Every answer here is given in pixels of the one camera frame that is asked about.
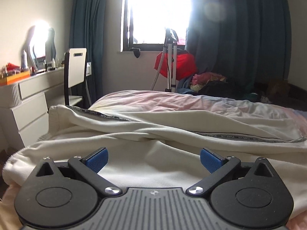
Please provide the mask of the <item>cream white sweatpants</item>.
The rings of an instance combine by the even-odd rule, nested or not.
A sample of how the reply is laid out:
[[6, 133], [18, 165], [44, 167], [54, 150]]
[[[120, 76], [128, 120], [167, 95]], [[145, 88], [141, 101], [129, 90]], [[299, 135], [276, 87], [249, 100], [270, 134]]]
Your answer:
[[208, 174], [199, 154], [207, 148], [242, 161], [267, 158], [294, 198], [293, 216], [306, 211], [306, 119], [286, 110], [247, 108], [137, 112], [130, 108], [50, 110], [48, 134], [11, 156], [7, 184], [22, 185], [45, 157], [55, 161], [107, 148], [99, 173], [121, 188], [187, 188]]

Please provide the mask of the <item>pile of colourful clothes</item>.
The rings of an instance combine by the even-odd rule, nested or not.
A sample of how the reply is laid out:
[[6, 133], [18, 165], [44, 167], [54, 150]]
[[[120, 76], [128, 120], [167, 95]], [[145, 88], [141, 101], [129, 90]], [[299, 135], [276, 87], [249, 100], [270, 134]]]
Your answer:
[[194, 74], [181, 80], [178, 84], [177, 93], [249, 100], [251, 102], [256, 102], [257, 100], [257, 94], [246, 90], [221, 74], [212, 72]]

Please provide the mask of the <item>pastel pink bed sheet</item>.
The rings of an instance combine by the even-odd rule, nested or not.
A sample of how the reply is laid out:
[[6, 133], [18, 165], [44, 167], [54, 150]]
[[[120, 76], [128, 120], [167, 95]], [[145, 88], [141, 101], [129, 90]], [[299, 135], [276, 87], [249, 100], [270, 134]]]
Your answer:
[[124, 90], [107, 94], [89, 108], [92, 111], [167, 112], [209, 111], [230, 117], [293, 119], [306, 126], [306, 112], [282, 106], [211, 96], [193, 96], [148, 90]]

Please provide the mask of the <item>white dressing table with drawers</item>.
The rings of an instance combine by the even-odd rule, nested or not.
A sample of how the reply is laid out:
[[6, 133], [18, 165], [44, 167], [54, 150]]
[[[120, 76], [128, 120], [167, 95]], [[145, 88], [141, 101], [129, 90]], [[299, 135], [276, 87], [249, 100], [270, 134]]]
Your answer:
[[20, 150], [48, 132], [45, 93], [64, 84], [58, 68], [1, 86], [1, 149]]

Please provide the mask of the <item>red bag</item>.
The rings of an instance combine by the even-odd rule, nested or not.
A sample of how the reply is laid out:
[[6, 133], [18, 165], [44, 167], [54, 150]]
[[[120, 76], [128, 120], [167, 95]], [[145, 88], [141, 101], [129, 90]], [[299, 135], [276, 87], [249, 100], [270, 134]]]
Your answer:
[[[162, 52], [160, 52], [154, 64], [154, 69], [158, 70], [160, 60], [162, 57]], [[168, 54], [165, 54], [164, 60], [162, 62], [162, 67], [160, 69], [160, 74], [167, 78], [167, 60]], [[195, 57], [189, 52], [182, 50], [177, 53], [177, 63], [176, 63], [176, 80], [180, 81], [186, 77], [194, 75], [197, 72], [197, 66], [195, 62]]]

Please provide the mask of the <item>white black chair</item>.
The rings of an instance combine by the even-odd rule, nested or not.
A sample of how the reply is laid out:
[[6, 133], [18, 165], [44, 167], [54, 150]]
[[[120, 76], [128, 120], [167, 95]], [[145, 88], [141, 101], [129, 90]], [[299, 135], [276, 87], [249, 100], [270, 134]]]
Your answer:
[[[66, 106], [86, 105], [86, 48], [70, 48], [64, 55], [64, 104]], [[71, 95], [70, 89], [82, 85], [82, 95]]]

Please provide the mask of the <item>orange box on dresser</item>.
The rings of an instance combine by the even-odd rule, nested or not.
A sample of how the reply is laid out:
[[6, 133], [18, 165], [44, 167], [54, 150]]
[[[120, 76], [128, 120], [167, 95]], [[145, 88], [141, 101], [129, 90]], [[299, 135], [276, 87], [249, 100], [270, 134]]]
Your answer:
[[24, 80], [30, 77], [30, 71], [21, 72], [11, 76], [6, 76], [0, 79], [0, 86], [6, 86]]

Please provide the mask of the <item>white bottle on dresser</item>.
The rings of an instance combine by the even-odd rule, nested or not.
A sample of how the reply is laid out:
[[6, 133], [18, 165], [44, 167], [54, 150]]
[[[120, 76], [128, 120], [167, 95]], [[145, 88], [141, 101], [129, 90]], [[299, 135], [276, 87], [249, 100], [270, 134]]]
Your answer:
[[25, 71], [28, 69], [28, 56], [26, 51], [23, 49], [21, 54], [21, 70]]

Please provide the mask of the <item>curved vanity mirror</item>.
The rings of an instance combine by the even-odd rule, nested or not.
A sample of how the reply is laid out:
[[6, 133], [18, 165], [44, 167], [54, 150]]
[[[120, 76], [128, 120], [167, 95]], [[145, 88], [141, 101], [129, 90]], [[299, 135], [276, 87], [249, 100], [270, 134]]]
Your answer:
[[24, 42], [28, 65], [35, 72], [45, 69], [44, 63], [56, 60], [55, 30], [45, 20], [37, 20], [31, 26]]

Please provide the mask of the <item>silver tripod stand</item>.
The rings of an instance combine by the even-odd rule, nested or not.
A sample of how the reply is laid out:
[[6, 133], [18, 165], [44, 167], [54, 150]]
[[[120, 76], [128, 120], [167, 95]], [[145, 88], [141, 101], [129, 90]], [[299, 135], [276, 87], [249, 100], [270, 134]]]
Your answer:
[[156, 71], [156, 76], [154, 77], [153, 83], [149, 90], [153, 91], [158, 80], [159, 75], [161, 74], [162, 64], [164, 58], [167, 56], [167, 87], [166, 92], [175, 92], [176, 91], [176, 67], [177, 67], [177, 43], [178, 36], [176, 32], [172, 29], [167, 28], [165, 30], [165, 40], [162, 49], [161, 59], [158, 63], [158, 69]]

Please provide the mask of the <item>teal right curtain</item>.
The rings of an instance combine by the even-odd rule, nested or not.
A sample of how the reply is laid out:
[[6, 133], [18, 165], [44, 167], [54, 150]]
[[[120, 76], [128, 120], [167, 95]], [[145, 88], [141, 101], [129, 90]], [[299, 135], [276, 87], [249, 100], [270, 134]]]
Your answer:
[[191, 0], [186, 50], [200, 72], [214, 72], [249, 91], [288, 78], [288, 0]]

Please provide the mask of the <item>teal curtain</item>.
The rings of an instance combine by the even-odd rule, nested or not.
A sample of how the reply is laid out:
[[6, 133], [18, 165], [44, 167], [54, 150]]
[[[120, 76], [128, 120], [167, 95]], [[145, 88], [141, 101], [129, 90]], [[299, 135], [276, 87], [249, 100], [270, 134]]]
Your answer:
[[92, 66], [87, 79], [91, 101], [102, 97], [102, 58], [107, 0], [73, 0], [69, 48], [86, 48]]
[[200, 72], [214, 72], [249, 91], [288, 78], [288, 0], [191, 0], [186, 50]]

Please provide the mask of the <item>teal left curtain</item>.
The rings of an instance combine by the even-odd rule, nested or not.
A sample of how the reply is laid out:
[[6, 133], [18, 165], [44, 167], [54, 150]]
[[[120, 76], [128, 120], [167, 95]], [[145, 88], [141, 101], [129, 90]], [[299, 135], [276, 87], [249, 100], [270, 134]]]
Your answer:
[[102, 58], [107, 0], [73, 0], [69, 48], [86, 48], [92, 66], [87, 79], [91, 101], [102, 97]]

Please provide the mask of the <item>window with dark frame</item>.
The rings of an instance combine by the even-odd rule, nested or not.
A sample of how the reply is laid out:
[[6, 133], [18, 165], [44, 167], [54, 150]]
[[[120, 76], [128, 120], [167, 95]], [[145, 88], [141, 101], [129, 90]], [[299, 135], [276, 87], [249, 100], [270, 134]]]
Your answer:
[[191, 0], [123, 0], [121, 48], [161, 51], [167, 29], [174, 30], [178, 44], [186, 44]]

